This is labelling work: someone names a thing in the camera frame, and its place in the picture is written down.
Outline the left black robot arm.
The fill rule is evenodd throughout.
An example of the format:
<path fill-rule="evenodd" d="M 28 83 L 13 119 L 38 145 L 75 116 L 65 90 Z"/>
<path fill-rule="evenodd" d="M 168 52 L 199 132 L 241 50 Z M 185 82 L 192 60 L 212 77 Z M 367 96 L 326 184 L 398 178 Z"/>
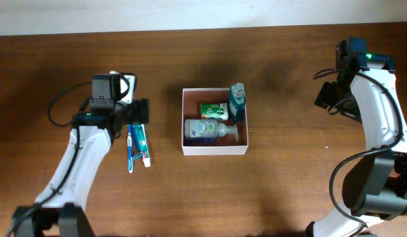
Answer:
<path fill-rule="evenodd" d="M 111 71 L 96 74 L 89 82 L 92 96 L 80 106 L 67 126 L 71 128 L 67 149 L 53 177 L 31 206 L 16 208 L 7 236 L 43 236 L 58 226 L 60 236 L 93 236 L 86 217 L 88 194 L 97 170 L 128 128 L 128 171 L 143 159 L 149 166 L 149 153 L 141 148 L 144 126 L 149 122 L 148 99 L 135 100 L 134 74 Z"/>

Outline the blue white toothbrush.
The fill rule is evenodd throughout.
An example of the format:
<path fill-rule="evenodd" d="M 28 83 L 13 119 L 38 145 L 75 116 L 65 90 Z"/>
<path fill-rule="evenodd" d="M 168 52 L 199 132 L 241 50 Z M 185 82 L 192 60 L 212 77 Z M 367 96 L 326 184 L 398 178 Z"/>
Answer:
<path fill-rule="evenodd" d="M 128 149 L 128 159 L 127 159 L 128 172 L 129 172 L 129 173 L 133 173 L 134 164 L 133 164 L 133 158 L 132 158 L 132 132 L 131 132 L 131 125 L 128 125 L 128 134 L 127 134 L 127 138 L 126 138 L 126 144 L 127 144 L 127 149 Z"/>

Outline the green white Dettol soap bar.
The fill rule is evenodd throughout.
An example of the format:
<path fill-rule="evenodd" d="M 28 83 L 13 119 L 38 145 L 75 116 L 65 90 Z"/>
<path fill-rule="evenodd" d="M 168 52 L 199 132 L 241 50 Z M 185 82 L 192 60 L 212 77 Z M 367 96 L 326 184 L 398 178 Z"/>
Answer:
<path fill-rule="evenodd" d="M 216 119 L 226 121 L 229 119 L 227 103 L 201 104 L 201 117 L 203 119 Z"/>

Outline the dark blue Dettol foam bottle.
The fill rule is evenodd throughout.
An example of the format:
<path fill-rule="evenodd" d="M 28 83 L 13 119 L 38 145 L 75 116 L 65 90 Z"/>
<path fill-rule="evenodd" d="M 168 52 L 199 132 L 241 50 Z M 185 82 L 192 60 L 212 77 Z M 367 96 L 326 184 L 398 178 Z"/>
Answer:
<path fill-rule="evenodd" d="M 217 119 L 185 119 L 183 136 L 185 144 L 215 144 L 225 136 L 240 141 L 237 125 L 226 125 Z"/>

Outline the teal toothpaste tube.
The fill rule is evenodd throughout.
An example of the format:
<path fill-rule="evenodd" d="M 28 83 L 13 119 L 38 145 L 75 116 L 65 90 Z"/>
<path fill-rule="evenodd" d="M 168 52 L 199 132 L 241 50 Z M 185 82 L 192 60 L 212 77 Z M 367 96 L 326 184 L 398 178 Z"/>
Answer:
<path fill-rule="evenodd" d="M 146 168 L 151 167 L 151 159 L 148 149 L 148 142 L 145 133 L 144 124 L 135 124 L 133 127 L 134 143 L 138 154 L 137 157 L 141 157 Z"/>

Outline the teal Listerine mouthwash bottle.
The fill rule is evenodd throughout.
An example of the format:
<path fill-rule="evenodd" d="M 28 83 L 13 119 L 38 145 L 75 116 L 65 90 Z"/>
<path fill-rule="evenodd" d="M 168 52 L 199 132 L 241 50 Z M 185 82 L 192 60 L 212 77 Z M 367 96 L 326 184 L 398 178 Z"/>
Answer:
<path fill-rule="evenodd" d="M 242 83 L 235 83 L 230 87 L 228 104 L 229 118 L 234 122 L 242 122 L 246 104 L 245 88 Z"/>

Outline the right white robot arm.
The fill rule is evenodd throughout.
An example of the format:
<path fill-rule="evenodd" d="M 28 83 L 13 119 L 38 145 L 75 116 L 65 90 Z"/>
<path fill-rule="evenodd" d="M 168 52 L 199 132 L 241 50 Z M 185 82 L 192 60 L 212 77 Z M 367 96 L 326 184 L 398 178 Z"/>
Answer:
<path fill-rule="evenodd" d="M 330 115 L 360 122 L 366 150 L 342 160 L 329 179 L 334 209 L 310 223 L 305 236 L 358 236 L 369 227 L 407 215 L 407 125 L 396 94 L 395 69 L 386 55 L 355 52 L 337 57 L 315 79 L 331 74 L 315 104 Z"/>

